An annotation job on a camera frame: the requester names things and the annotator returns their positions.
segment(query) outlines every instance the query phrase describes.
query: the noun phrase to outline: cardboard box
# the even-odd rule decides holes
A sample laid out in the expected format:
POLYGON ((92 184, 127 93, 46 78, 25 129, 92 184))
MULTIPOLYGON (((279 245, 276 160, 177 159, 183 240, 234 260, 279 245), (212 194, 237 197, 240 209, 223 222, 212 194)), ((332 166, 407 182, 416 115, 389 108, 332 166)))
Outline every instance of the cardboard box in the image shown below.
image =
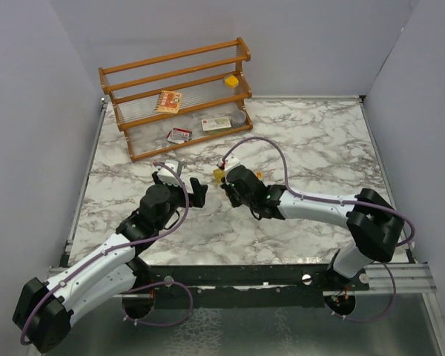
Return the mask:
POLYGON ((201 120, 202 131, 206 135, 216 134, 221 131, 226 131, 231 129, 231 120, 229 116, 217 117, 213 119, 203 119, 201 120))
POLYGON ((191 131, 184 128, 173 128, 166 136, 166 140, 172 143, 184 143, 190 139, 191 131))

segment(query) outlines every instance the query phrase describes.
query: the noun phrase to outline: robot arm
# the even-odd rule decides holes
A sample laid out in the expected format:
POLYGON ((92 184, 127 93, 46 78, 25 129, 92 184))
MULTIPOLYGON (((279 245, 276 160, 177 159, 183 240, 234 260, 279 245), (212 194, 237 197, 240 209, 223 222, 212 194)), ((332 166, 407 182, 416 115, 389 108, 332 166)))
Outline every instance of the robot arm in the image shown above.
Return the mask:
POLYGON ((251 170, 229 155, 224 165, 225 179, 221 188, 233 207, 246 205, 252 215, 265 219, 307 219, 348 229, 353 242, 339 250, 329 265, 330 277, 344 287, 365 266, 373 261, 389 262, 394 254, 403 228, 403 220, 376 208, 362 205, 344 205, 345 201, 368 202, 392 208, 378 193, 364 188, 357 195, 329 196, 306 194, 293 195, 284 185, 265 185, 251 170))
MULTIPOLYGON (((179 162, 166 161, 165 165, 180 174, 179 162)), ((155 184, 148 188, 138 209, 105 243, 61 274, 44 282, 33 278, 24 285, 13 322, 26 329, 28 340, 40 352, 54 348, 81 317, 115 294, 151 283, 148 268, 138 255, 155 242, 177 209, 186 205, 184 191, 173 174, 162 169, 152 177, 155 184)), ((195 178, 190 178, 190 183, 190 206, 202 208, 208 186, 200 185, 195 178)))

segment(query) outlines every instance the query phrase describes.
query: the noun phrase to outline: round container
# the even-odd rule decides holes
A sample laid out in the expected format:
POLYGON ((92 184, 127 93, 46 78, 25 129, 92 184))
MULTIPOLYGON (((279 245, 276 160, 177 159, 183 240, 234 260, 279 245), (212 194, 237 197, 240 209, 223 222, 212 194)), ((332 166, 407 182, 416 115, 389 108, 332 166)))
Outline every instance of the round container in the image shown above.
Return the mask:
POLYGON ((242 110, 235 111, 231 114, 232 128, 240 128, 245 125, 246 114, 242 110))

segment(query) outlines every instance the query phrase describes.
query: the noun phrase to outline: gray wall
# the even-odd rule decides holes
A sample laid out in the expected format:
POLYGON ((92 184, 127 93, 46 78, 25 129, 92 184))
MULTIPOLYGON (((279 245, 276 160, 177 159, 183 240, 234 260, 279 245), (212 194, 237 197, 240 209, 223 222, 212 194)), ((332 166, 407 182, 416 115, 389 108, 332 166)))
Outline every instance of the gray wall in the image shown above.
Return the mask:
POLYGON ((420 0, 366 99, 398 208, 445 314, 445 0, 420 0))
POLYGON ((0 356, 26 352, 12 314, 59 261, 99 104, 48 1, 0 1, 0 356))
POLYGON ((367 94, 416 1, 50 2, 99 89, 97 67, 242 36, 254 94, 350 95, 367 94))

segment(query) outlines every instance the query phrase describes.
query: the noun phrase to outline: yellow object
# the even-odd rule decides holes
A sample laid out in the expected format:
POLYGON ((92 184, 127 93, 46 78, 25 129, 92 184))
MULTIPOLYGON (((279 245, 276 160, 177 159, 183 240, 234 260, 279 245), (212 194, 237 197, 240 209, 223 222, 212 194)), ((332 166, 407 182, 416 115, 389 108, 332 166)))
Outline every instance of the yellow object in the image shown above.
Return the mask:
POLYGON ((224 83, 230 88, 235 88, 239 85, 239 79, 235 76, 227 76, 224 78, 224 83))
POLYGON ((222 184, 221 179, 224 178, 224 171, 221 171, 219 168, 216 168, 213 171, 214 179, 216 180, 216 184, 222 184))

